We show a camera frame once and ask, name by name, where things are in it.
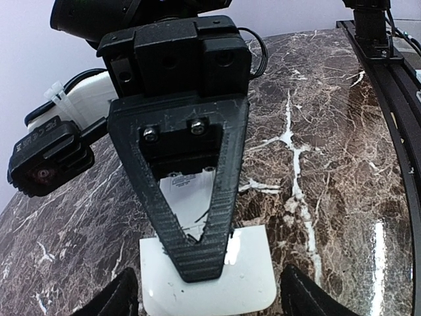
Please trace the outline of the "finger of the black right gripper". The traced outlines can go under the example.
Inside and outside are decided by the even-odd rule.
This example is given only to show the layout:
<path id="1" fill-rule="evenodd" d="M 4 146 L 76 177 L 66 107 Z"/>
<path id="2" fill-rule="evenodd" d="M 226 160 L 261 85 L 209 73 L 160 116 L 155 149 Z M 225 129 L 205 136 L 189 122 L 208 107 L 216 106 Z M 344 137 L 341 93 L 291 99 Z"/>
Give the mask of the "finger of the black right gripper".
<path id="1" fill-rule="evenodd" d="M 222 274 L 248 116 L 244 95 L 137 95 L 111 103 L 111 140 L 185 282 Z"/>

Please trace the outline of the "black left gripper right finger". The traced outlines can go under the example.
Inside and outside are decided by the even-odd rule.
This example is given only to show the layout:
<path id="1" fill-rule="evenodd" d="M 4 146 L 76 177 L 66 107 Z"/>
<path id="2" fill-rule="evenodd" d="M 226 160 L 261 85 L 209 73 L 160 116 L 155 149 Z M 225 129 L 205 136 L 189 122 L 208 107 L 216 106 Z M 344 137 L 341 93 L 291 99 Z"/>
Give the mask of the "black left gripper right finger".
<path id="1" fill-rule="evenodd" d="M 288 264 L 281 273 L 281 305 L 289 316 L 346 316 L 350 309 L 329 296 L 298 267 Z"/>

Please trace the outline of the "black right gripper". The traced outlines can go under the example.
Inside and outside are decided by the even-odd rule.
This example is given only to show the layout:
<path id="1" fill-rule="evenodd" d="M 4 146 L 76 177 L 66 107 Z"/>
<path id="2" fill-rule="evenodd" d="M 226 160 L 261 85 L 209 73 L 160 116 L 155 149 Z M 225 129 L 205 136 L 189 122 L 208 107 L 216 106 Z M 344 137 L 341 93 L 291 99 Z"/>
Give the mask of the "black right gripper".
<path id="1" fill-rule="evenodd" d="M 97 49 L 118 97 L 247 94 L 251 53 L 228 16 L 167 20 L 107 34 Z"/>

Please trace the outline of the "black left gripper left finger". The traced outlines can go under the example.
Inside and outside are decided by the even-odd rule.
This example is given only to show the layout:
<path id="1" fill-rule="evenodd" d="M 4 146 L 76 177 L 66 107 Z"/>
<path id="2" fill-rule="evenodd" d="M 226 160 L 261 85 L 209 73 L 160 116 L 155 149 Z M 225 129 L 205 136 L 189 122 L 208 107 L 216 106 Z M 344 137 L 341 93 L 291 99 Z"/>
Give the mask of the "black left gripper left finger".
<path id="1" fill-rule="evenodd" d="M 89 303 L 77 310 L 77 315 L 138 315 L 138 290 L 135 271 L 131 267 L 125 268 Z"/>

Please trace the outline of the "white remote control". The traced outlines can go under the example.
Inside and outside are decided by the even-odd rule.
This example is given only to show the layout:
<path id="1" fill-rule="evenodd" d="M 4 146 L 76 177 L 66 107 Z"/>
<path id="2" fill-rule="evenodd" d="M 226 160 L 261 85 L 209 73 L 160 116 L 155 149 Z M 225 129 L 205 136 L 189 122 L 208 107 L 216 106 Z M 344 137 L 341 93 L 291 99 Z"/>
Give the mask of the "white remote control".
<path id="1" fill-rule="evenodd" d="M 211 204 L 215 170 L 197 174 L 169 176 L 159 187 L 173 214 L 187 235 L 199 240 L 206 225 Z"/>

